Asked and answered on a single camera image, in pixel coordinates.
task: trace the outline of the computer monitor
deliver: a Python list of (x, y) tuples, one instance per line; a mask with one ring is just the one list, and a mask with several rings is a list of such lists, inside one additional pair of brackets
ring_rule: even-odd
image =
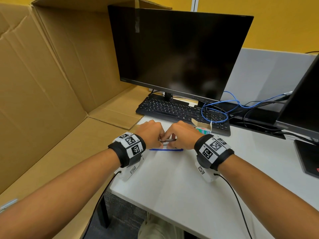
[(252, 16), (109, 6), (121, 81), (220, 100)]
[[(275, 125), (319, 139), (319, 55), (282, 108)], [(319, 178), (319, 146), (295, 140), (304, 172)]]

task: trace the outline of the person's leg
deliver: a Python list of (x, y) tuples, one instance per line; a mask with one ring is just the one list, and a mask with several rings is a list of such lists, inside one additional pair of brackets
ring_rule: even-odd
[(138, 239), (184, 239), (184, 231), (147, 213), (147, 218), (138, 232)]

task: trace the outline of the black keyboard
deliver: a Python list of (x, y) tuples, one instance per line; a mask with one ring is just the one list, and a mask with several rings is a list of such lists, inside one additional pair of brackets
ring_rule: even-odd
[[(171, 122), (184, 121), (192, 124), (192, 118), (198, 122), (210, 124), (209, 121), (205, 120), (201, 115), (201, 108), (191, 107), (189, 103), (171, 100), (165, 101), (163, 96), (152, 94), (147, 97), (137, 108), (136, 113), (147, 115)], [(223, 121), (226, 116), (222, 113), (209, 110), (206, 112), (203, 110), (203, 115), (212, 121)], [(212, 132), (221, 134), (224, 136), (230, 136), (229, 121), (223, 123), (212, 123)]]

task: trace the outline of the black monitor stand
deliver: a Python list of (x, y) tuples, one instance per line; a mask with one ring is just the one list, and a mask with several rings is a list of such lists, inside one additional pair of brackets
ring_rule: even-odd
[(300, 140), (294, 141), (303, 171), (319, 178), (319, 146)]

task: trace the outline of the white desk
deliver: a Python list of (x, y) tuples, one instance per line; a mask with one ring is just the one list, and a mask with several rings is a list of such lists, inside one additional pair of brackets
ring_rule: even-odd
[[(151, 119), (145, 116), (138, 124)], [(164, 130), (172, 124), (154, 120), (161, 122)], [(319, 210), (319, 179), (303, 173), (293, 140), (233, 126), (231, 133), (221, 137), (236, 155)], [(149, 151), (144, 157), (128, 181), (115, 178), (110, 186), (113, 194), (203, 239), (249, 238), (233, 192), (220, 178), (204, 181), (194, 165), (194, 150)], [(240, 202), (252, 237), (273, 238)]]

